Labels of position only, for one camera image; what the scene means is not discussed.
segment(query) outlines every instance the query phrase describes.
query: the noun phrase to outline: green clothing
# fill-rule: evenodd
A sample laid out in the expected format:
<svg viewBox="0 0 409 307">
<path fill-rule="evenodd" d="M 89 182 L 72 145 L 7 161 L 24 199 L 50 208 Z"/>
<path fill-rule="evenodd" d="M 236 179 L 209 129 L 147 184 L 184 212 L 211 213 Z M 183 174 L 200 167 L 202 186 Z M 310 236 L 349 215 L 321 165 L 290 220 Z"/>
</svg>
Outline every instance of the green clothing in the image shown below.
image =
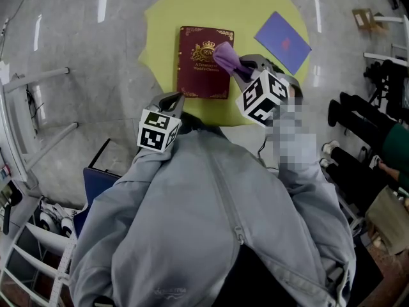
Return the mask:
<svg viewBox="0 0 409 307">
<path fill-rule="evenodd" d="M 409 192 L 409 131 L 395 124 L 382 146 L 382 159 L 390 168 L 399 171 L 399 184 Z"/>
</svg>

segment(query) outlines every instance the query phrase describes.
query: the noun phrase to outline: round table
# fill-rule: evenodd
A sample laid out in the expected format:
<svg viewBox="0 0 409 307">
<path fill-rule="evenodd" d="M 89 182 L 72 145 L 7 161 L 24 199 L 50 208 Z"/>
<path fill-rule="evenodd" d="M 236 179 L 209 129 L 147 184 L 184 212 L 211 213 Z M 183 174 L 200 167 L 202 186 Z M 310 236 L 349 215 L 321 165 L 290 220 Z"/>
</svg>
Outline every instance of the round table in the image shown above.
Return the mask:
<svg viewBox="0 0 409 307">
<path fill-rule="evenodd" d="M 146 10 L 148 32 L 145 50 L 139 61 L 148 66 L 164 92 L 176 90 L 178 63 L 178 34 L 182 26 L 224 28 L 235 32 L 234 48 L 239 56 L 261 54 L 273 61 L 287 74 L 286 68 L 259 42 L 254 35 L 266 20 L 279 12 L 309 43 L 307 28 L 290 0 L 159 0 Z M 295 77 L 303 83 L 309 57 Z M 250 124 L 235 100 L 240 95 L 236 81 L 231 78 L 227 100 L 186 98 L 184 111 L 202 119 L 207 125 L 237 126 Z"/>
</svg>

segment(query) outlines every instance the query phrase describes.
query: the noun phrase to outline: jacket zipper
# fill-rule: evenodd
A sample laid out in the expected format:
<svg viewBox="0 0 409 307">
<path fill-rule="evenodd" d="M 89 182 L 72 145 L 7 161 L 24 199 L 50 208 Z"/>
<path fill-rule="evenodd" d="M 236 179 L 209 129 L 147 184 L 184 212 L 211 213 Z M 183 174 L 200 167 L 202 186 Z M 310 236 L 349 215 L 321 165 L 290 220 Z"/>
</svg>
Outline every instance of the jacket zipper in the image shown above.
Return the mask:
<svg viewBox="0 0 409 307">
<path fill-rule="evenodd" d="M 217 184 L 217 188 L 219 189 L 219 196 L 221 198 L 222 204 L 224 206 L 224 210 L 226 211 L 227 219 L 230 224 L 231 231 L 235 235 L 235 241 L 242 246 L 245 243 L 245 234 L 243 231 L 243 226 L 240 222 L 240 219 L 238 217 L 236 207 L 233 203 L 233 199 L 230 195 L 229 189 L 227 188 L 227 184 L 223 179 L 222 173 L 220 172 L 220 169 L 213 157 L 213 155 L 208 152 L 205 148 L 202 149 L 206 156 L 208 157 L 209 160 L 209 165 L 211 170 L 213 171 L 214 174 L 214 179 Z M 235 245 L 235 256 L 238 254 L 238 247 Z"/>
</svg>

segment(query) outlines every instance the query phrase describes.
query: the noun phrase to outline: book cover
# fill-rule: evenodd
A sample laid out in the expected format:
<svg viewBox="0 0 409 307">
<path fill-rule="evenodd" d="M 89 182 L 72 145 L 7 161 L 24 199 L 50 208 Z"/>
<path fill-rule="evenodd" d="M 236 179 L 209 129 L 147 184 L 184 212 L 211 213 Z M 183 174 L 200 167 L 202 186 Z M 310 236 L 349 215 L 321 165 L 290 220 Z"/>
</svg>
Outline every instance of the book cover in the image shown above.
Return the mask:
<svg viewBox="0 0 409 307">
<path fill-rule="evenodd" d="M 254 38 L 293 75 L 311 51 L 307 42 L 277 12 L 270 16 Z"/>
<path fill-rule="evenodd" d="M 215 47 L 233 46 L 235 34 L 227 29 L 180 28 L 177 90 L 188 98 L 227 99 L 230 75 L 213 60 Z"/>
</svg>

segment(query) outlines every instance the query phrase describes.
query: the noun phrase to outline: tiled floor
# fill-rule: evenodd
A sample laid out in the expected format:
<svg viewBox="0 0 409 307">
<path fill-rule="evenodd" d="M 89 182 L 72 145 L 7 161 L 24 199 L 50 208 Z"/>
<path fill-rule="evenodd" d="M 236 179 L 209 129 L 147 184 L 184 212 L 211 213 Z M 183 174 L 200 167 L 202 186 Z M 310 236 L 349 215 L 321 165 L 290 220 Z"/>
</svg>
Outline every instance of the tiled floor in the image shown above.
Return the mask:
<svg viewBox="0 0 409 307">
<path fill-rule="evenodd" d="M 44 103 L 37 117 L 44 142 L 62 126 L 80 123 L 34 168 L 50 198 L 83 203 L 82 169 L 107 138 L 113 144 L 100 167 L 122 174 L 129 166 L 141 110 L 160 93 L 150 71 L 137 62 L 146 39 L 143 11 L 155 1 L 107 0 L 105 20 L 98 22 L 98 0 L 25 0 L 10 22 L 3 52 L 10 75 L 65 66 L 72 70 L 68 76 L 31 88 L 38 106 Z M 318 32 L 317 0 L 292 1 L 304 18 L 313 48 L 303 85 L 305 100 L 314 111 L 311 130 L 317 133 L 318 146 L 338 139 L 356 155 L 362 143 L 353 135 L 345 137 L 338 126 L 328 127 L 328 103 L 340 91 L 366 98 L 369 86 L 362 76 L 366 67 L 362 53 L 390 54 L 390 43 L 404 44 L 404 34 L 399 25 L 391 26 L 386 35 L 360 33 L 351 9 L 370 7 L 384 15 L 399 15 L 399 11 L 393 12 L 388 0 L 318 0 Z M 0 0 L 0 25 L 19 3 Z M 226 133 L 252 152 L 263 141 L 257 125 L 226 129 Z"/>
</svg>

